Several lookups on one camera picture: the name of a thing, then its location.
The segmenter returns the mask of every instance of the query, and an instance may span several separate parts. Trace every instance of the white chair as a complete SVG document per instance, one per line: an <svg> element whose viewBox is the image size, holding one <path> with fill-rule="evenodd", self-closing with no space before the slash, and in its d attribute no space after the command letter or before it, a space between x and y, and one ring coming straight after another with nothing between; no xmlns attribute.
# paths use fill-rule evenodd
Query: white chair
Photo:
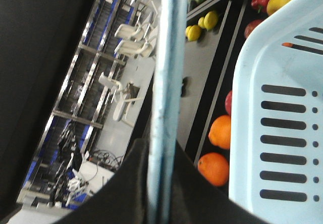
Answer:
<svg viewBox="0 0 323 224"><path fill-rule="evenodd" d="M120 81L110 79L105 76L104 73L100 75L99 83L111 90L113 99L117 103L113 114L113 120L117 122L122 120L129 126L133 127L133 124L127 121L127 114L131 105L129 103L135 102L137 100L142 100L143 98L132 98L129 90L127 88L123 88L123 85Z"/></svg>
<svg viewBox="0 0 323 224"><path fill-rule="evenodd" d="M131 26L127 24L121 24L115 33L115 37L127 40L141 40L145 34L143 25L144 24L137 24L135 26Z"/></svg>
<svg viewBox="0 0 323 224"><path fill-rule="evenodd" d="M135 58L138 55L143 58L148 58L152 51L153 46L151 41L155 39L152 38L149 41L131 41L123 39L115 49L115 53L126 55L130 58Z"/></svg>

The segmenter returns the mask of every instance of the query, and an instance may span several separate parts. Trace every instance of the black fabric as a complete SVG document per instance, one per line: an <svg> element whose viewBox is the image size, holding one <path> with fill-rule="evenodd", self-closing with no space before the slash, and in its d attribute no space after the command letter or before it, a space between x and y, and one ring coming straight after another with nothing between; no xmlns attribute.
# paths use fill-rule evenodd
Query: black fabric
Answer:
<svg viewBox="0 0 323 224"><path fill-rule="evenodd" d="M56 224L145 223L148 143L137 139L120 169L90 200ZM177 144L170 223L265 224L209 184Z"/></svg>

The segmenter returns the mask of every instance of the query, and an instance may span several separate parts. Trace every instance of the basket slot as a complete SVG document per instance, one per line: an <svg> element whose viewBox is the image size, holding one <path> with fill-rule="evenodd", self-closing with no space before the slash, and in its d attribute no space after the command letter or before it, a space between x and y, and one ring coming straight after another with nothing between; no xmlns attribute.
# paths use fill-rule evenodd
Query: basket slot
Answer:
<svg viewBox="0 0 323 224"><path fill-rule="evenodd" d="M269 152L263 152L260 155L260 159L265 162L279 162L294 165L305 165L307 162L306 157L304 156L277 154Z"/></svg>
<svg viewBox="0 0 323 224"><path fill-rule="evenodd" d="M309 36L298 35L298 36L295 36L295 38L300 39L300 40L304 40L304 41L314 42L314 43L317 43L317 44L323 44L323 40L316 39L316 38L309 37Z"/></svg>
<svg viewBox="0 0 323 224"><path fill-rule="evenodd" d="M301 51L307 51L307 52L315 53L318 55L323 55L323 50L316 49L316 48L309 47L309 46L302 46L302 45L298 45L298 44L294 44L294 43L290 43L290 42L284 42L282 44L282 46L286 46L286 47L301 50Z"/></svg>
<svg viewBox="0 0 323 224"><path fill-rule="evenodd" d="M307 195L301 192L291 192L291 191L279 191L279 190L261 190L261 198L271 199L271 200L288 200L305 202L307 200Z"/></svg>
<svg viewBox="0 0 323 224"><path fill-rule="evenodd" d="M261 107L263 109L289 111L289 112L295 112L295 113L306 112L306 107L302 104L281 103L281 102L273 102L273 101L267 101L267 100L261 102Z"/></svg>
<svg viewBox="0 0 323 224"><path fill-rule="evenodd" d="M323 28L312 27L309 30L323 34Z"/></svg>
<svg viewBox="0 0 323 224"><path fill-rule="evenodd" d="M262 135L260 137L260 140L262 143L265 143L265 144L282 145L282 146L289 146L289 147L306 146L306 140L302 138Z"/></svg>
<svg viewBox="0 0 323 224"><path fill-rule="evenodd" d="M295 129L295 130L306 129L306 123L303 121L262 118L261 124L265 127L277 127L277 128L287 128L287 129Z"/></svg>
<svg viewBox="0 0 323 224"><path fill-rule="evenodd" d="M302 88L278 86L278 85L268 85L264 84L261 87L261 90L265 93L273 94L284 94L284 95L293 95L293 96L305 96L306 90Z"/></svg>
<svg viewBox="0 0 323 224"><path fill-rule="evenodd" d="M292 183L306 183L307 177L303 174L273 172L273 171L261 171L260 177L263 180L292 182Z"/></svg>

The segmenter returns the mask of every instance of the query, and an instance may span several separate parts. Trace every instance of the lemon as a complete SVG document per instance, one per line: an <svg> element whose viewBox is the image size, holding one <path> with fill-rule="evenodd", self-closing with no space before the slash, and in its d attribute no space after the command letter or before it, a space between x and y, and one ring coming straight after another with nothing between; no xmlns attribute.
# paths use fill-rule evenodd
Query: lemon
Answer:
<svg viewBox="0 0 323 224"><path fill-rule="evenodd" d="M185 36L187 37L187 34L188 34L188 31L191 29L192 26L188 26L186 27L186 30L185 30Z"/></svg>
<svg viewBox="0 0 323 224"><path fill-rule="evenodd" d="M219 16L216 11L210 11L204 17L204 27L206 30L213 29L219 21Z"/></svg>
<svg viewBox="0 0 323 224"><path fill-rule="evenodd" d="M198 25L192 26L187 33L187 39L189 41L196 41L201 35L201 28Z"/></svg>
<svg viewBox="0 0 323 224"><path fill-rule="evenodd" d="M201 28L205 28L204 27L204 17L201 17L199 20L198 20L198 25L201 27Z"/></svg>

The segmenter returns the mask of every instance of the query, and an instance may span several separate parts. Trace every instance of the orange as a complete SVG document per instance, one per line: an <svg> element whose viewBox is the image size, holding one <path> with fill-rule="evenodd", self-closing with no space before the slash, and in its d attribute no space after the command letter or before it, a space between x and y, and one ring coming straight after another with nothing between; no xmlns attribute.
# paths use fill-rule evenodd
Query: orange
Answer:
<svg viewBox="0 0 323 224"><path fill-rule="evenodd" d="M212 123L208 138L214 146L230 149L231 142L231 117L223 115Z"/></svg>
<svg viewBox="0 0 323 224"><path fill-rule="evenodd" d="M229 163L225 157L216 152L201 157L197 169L211 184L218 187L225 185L229 179Z"/></svg>

